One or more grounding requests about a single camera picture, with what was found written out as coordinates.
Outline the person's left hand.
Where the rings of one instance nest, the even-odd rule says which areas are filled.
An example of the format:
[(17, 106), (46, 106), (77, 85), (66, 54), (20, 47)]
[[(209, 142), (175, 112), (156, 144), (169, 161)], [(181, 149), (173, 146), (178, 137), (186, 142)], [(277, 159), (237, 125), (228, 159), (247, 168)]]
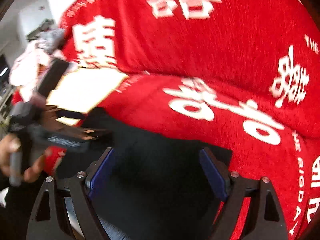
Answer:
[(34, 162), (22, 173), (22, 150), (18, 137), (7, 134), (1, 140), (1, 171), (9, 178), (11, 186), (18, 187), (21, 182), (33, 183), (44, 169), (46, 157), (51, 155), (50, 149), (46, 149)]

